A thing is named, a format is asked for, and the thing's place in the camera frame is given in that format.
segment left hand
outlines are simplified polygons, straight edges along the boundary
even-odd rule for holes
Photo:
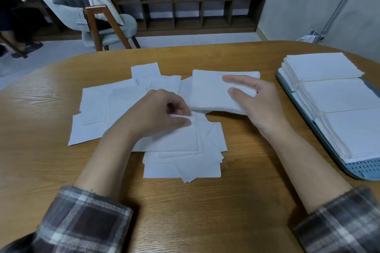
[[[181,96],[163,89],[150,90],[105,134],[137,142],[162,130],[191,124],[188,118],[171,117],[169,114],[190,116],[191,112]]]

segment floor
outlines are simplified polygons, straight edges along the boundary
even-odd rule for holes
[[[261,41],[259,36],[254,32],[149,36],[137,37],[137,40],[141,48]],[[121,43],[109,46],[110,50],[123,48]],[[81,40],[65,40],[44,42],[44,46],[41,49],[32,52],[26,59],[14,59],[10,54],[6,54],[0,58],[0,90],[11,85],[19,78],[49,64],[94,51],[95,49],[84,47]]]

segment cubby shelf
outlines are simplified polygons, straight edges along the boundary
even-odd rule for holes
[[[235,1],[249,3],[247,15],[233,15]],[[142,19],[138,22],[138,36],[172,35],[172,34],[206,34],[225,32],[255,31],[265,0],[116,0],[123,10],[123,6],[136,6],[142,9]],[[176,17],[176,6],[184,2],[199,3],[198,17]],[[222,16],[204,16],[204,4],[208,2],[224,2]],[[166,4],[172,11],[171,18],[151,18],[150,6]],[[34,7],[43,10],[41,2],[27,2],[22,7]],[[73,36],[64,30],[64,36]]]

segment tray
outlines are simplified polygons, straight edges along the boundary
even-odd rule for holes
[[[380,158],[370,159],[366,161],[359,161],[354,163],[345,163],[342,159],[340,159],[339,155],[336,153],[334,148],[331,146],[330,142],[325,138],[322,132],[319,130],[318,126],[312,121],[303,110],[303,108],[297,103],[297,101],[293,98],[292,92],[288,85],[285,83],[283,78],[276,74],[276,77],[281,84],[282,88],[285,90],[289,98],[292,100],[297,110],[301,113],[302,117],[306,120],[307,124],[310,126],[311,130],[321,141],[322,145],[325,147],[327,152],[329,152],[331,158],[338,165],[338,167],[344,171],[347,175],[352,178],[359,180],[380,180]],[[380,91],[376,90],[373,86],[371,86],[364,79],[365,84],[370,88],[377,96],[380,97]]]

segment plaid shirt sleeve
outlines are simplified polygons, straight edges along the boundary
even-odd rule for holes
[[[131,216],[130,208],[109,198],[64,186],[37,230],[0,253],[120,252]]]
[[[380,207],[368,187],[318,208],[295,233],[307,253],[380,252]]]

